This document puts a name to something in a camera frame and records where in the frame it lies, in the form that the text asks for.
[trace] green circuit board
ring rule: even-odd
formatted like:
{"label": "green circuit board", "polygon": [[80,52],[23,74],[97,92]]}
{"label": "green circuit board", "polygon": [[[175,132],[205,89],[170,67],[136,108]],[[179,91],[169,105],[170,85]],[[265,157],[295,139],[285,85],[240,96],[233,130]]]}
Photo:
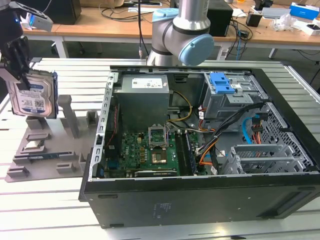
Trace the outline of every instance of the green circuit board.
{"label": "green circuit board", "polygon": [[[163,133],[153,133],[152,138],[155,142],[161,141]],[[198,145],[196,134],[190,134],[190,143],[192,148],[195,149],[196,144]],[[118,170],[177,171],[177,175],[179,176],[175,134],[173,132],[169,133],[166,150],[162,150],[161,148],[151,150],[149,148],[148,132],[124,132],[122,135],[121,159],[119,160]]]}

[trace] robotic arm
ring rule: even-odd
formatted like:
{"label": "robotic arm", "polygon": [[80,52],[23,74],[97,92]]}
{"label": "robotic arm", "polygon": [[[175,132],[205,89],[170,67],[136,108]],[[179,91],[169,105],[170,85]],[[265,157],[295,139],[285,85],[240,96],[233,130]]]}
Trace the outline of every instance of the robotic arm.
{"label": "robotic arm", "polygon": [[162,8],[152,17],[152,51],[148,66],[189,66],[201,64],[213,51],[208,34],[209,0],[180,0],[179,9]]}
{"label": "robotic arm", "polygon": [[26,74],[31,61],[27,37],[23,35],[20,16],[31,14],[29,25],[51,31],[53,22],[42,12],[18,2],[0,0],[0,51],[4,63],[0,63],[0,79],[17,84],[19,90],[29,90]]}

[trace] desk leg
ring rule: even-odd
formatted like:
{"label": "desk leg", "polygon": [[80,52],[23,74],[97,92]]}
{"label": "desk leg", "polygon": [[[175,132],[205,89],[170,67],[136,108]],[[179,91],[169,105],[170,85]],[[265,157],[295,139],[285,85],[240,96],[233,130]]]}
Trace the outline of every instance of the desk leg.
{"label": "desk leg", "polygon": [[69,58],[66,42],[63,40],[63,38],[57,37],[54,41],[59,54],[59,58]]}
{"label": "desk leg", "polygon": [[217,60],[224,61],[226,60],[226,56],[228,54],[229,48],[231,47],[231,43],[223,43],[220,46]]}
{"label": "desk leg", "polygon": [[278,51],[278,48],[272,48],[272,50],[269,54],[269,59],[273,59],[275,57],[277,51]]}

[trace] motherboard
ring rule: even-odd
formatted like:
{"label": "motherboard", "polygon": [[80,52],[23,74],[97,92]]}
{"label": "motherboard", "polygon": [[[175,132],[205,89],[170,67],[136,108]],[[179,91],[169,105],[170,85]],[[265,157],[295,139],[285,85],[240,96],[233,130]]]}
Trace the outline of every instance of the motherboard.
{"label": "motherboard", "polygon": [[[162,141],[165,145],[154,145]],[[120,158],[110,158],[107,161],[105,174],[109,178],[195,174],[195,153],[198,146],[198,136],[195,132],[167,132],[165,135],[161,131],[152,134],[123,132]]]}

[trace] plastic bag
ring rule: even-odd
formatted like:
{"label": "plastic bag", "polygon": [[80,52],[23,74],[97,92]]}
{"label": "plastic bag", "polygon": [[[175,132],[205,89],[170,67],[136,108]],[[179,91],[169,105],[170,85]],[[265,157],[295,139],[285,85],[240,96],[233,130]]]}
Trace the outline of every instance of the plastic bag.
{"label": "plastic bag", "polygon": [[291,17],[291,15],[288,13],[282,15],[279,19],[273,19],[273,21],[270,23],[270,27],[275,31],[293,31],[294,29],[291,26],[295,23],[295,21],[297,21],[297,19]]}

